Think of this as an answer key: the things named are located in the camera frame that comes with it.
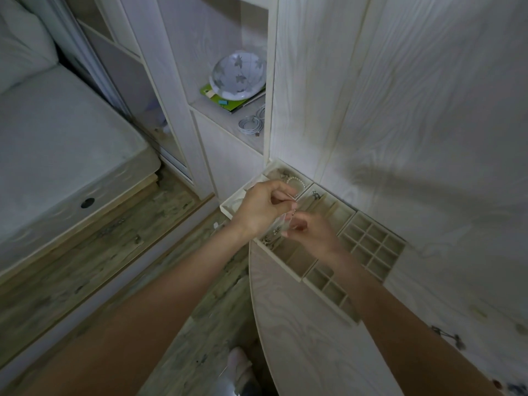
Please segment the beige large-compartment jewelry tray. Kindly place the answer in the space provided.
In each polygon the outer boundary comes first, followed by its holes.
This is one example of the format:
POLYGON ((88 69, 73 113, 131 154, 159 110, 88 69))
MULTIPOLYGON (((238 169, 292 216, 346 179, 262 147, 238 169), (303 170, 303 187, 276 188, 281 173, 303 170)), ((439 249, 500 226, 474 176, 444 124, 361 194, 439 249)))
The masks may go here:
MULTIPOLYGON (((320 213, 329 221, 336 234, 340 232, 340 229, 342 229, 349 218, 352 217, 353 213, 356 212, 352 207, 339 200, 329 191, 323 189, 312 179, 295 170, 280 159, 270 160, 266 168, 259 175, 251 179, 246 185, 238 189, 233 195, 224 201, 220 206, 221 212, 228 219, 232 219, 240 207, 248 189, 258 182, 278 179, 289 184, 298 191, 295 200, 298 203, 299 210, 320 213), (324 192, 323 198, 315 201, 310 197, 309 194, 313 189, 324 192)), ((274 221, 274 224, 269 227, 267 232, 275 226, 282 226, 282 230, 287 229, 289 221, 290 219, 286 216, 282 216, 274 221)), ((268 248, 260 241, 263 236, 255 239, 257 246, 260 246, 276 261, 276 263, 278 263, 297 281, 301 281, 303 274, 307 272, 316 259, 298 242, 283 237, 274 244, 273 248, 268 248)))

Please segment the person's left forearm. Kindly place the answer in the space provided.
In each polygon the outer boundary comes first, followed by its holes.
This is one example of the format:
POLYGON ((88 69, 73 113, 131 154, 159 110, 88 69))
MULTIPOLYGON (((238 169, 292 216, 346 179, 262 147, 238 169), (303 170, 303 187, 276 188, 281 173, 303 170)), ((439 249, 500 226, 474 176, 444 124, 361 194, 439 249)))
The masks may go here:
POLYGON ((65 348, 21 396, 135 396, 226 263, 258 232, 231 221, 65 348))

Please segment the person's right hand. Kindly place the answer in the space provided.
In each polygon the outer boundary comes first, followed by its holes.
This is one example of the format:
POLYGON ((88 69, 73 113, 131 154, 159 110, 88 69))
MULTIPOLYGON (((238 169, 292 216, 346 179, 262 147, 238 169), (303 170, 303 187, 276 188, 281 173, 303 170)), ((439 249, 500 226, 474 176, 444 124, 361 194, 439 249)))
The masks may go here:
POLYGON ((345 253, 329 221, 318 213, 296 211, 281 235, 299 242, 314 258, 334 267, 345 253))

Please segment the white sock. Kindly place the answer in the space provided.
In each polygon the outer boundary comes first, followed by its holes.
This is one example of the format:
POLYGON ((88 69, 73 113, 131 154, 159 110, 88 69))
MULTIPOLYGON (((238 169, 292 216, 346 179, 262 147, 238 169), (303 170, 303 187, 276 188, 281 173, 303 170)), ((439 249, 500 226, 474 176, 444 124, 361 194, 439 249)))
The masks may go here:
POLYGON ((252 362, 241 347, 233 348, 228 355, 228 376, 235 388, 241 390, 247 383, 254 380, 252 362))

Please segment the small metal jewelry pieces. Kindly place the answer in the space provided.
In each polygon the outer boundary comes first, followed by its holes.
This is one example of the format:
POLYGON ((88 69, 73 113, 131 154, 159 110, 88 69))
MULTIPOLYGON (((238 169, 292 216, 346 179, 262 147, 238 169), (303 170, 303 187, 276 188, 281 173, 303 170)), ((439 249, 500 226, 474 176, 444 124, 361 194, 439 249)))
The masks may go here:
POLYGON ((282 226, 275 226, 271 228, 266 234, 261 238, 261 242, 264 246, 268 248, 273 248, 274 244, 281 239, 282 226))

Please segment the dark small trinket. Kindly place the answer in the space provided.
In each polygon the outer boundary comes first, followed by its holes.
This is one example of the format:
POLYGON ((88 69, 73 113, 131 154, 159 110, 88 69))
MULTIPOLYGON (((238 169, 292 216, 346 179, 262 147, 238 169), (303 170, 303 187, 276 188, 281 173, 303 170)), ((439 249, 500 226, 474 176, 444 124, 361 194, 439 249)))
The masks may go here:
POLYGON ((491 382, 503 396, 528 396, 528 386, 524 383, 506 383, 498 379, 491 382))

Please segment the beige small-grid jewelry tray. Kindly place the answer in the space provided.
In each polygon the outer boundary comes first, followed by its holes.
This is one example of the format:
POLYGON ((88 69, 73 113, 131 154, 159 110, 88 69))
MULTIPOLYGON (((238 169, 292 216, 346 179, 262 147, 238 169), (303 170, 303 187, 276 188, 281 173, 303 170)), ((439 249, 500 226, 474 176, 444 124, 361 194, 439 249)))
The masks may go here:
MULTIPOLYGON (((360 211, 353 213, 337 237, 354 260, 380 284, 384 284, 406 248, 403 239, 360 211)), ((360 324, 359 313, 330 267, 316 260, 303 274, 302 282, 340 318, 353 326, 360 324)))

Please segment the white wooden shelf cabinet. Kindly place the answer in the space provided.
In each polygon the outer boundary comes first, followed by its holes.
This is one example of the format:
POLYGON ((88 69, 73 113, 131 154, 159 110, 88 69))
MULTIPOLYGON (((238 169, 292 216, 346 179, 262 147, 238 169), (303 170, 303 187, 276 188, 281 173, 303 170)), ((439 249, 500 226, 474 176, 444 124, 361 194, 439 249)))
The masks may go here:
POLYGON ((262 171, 268 121, 258 134, 244 133, 262 117, 271 94, 228 113, 201 95, 223 57, 253 52, 267 61, 272 89, 278 0, 121 0, 144 66, 185 158, 199 196, 227 199, 262 171))

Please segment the white leaf-patterned bowl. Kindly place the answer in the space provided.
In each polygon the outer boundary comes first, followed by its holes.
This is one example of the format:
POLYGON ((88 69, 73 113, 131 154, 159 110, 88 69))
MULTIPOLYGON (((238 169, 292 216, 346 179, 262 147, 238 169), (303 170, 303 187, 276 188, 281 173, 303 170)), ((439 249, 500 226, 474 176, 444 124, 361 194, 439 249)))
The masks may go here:
POLYGON ((219 60, 209 75, 212 90, 222 99, 252 98, 266 85, 267 61, 252 52, 237 51, 219 60))

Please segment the green book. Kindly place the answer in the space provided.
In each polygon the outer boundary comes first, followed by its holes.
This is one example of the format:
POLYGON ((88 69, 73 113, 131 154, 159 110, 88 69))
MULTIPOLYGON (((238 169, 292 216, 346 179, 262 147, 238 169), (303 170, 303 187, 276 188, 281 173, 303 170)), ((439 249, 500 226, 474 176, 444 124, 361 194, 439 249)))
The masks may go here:
POLYGON ((264 86, 261 91, 254 96, 252 96, 249 99, 244 100, 228 100, 223 99, 219 95, 217 95, 213 90, 210 84, 206 84, 201 87, 200 93, 202 96, 207 98, 209 101, 211 101, 216 106, 221 107, 223 110, 227 111, 230 114, 233 114, 234 112, 240 110, 241 108, 248 106, 249 104, 253 103, 254 101, 263 98, 266 95, 266 86, 264 86))

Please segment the white mattress bed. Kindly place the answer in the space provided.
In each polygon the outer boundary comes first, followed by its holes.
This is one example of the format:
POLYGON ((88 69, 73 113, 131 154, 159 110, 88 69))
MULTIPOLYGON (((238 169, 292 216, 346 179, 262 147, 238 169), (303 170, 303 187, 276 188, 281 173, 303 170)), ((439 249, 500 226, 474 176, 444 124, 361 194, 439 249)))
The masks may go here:
POLYGON ((0 94, 0 278, 160 166, 134 126, 61 64, 0 94))

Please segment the white pillow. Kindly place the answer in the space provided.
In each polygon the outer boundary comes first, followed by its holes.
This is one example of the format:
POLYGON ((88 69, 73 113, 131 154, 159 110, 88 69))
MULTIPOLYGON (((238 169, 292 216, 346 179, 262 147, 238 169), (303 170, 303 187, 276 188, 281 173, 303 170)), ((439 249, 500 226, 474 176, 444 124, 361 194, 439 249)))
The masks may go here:
POLYGON ((0 0, 0 94, 58 62, 41 20, 15 0, 0 0))

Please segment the dark metal hair clip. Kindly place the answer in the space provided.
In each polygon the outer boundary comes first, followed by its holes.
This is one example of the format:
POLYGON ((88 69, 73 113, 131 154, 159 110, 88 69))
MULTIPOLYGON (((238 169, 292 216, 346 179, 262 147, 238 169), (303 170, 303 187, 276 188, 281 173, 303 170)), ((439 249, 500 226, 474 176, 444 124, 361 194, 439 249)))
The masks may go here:
POLYGON ((458 335, 458 334, 450 334, 444 330, 442 330, 441 328, 437 327, 437 326, 430 326, 431 330, 436 333, 437 335, 441 336, 441 337, 445 337, 447 339, 452 339, 454 341, 454 345, 455 347, 459 350, 459 351, 464 351, 466 350, 466 345, 465 343, 463 342, 463 340, 461 339, 461 337, 458 335))

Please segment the person's right forearm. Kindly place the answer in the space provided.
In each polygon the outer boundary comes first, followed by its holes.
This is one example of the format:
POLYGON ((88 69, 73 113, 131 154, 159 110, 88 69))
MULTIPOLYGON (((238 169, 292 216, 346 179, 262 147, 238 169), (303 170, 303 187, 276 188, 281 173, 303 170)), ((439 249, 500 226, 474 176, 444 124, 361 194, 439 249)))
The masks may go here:
POLYGON ((501 396, 490 379, 436 334, 349 253, 320 257, 342 283, 405 396, 501 396))

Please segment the person's left hand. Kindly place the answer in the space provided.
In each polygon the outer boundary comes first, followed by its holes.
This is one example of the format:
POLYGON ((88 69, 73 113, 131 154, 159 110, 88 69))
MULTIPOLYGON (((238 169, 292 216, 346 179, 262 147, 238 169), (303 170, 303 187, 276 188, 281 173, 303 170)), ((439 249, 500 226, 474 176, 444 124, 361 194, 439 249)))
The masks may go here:
POLYGON ((276 219, 285 215, 264 214, 262 205, 263 190, 261 182, 258 182, 246 192, 240 207, 231 220, 230 226, 235 228, 236 233, 243 242, 261 236, 276 219))

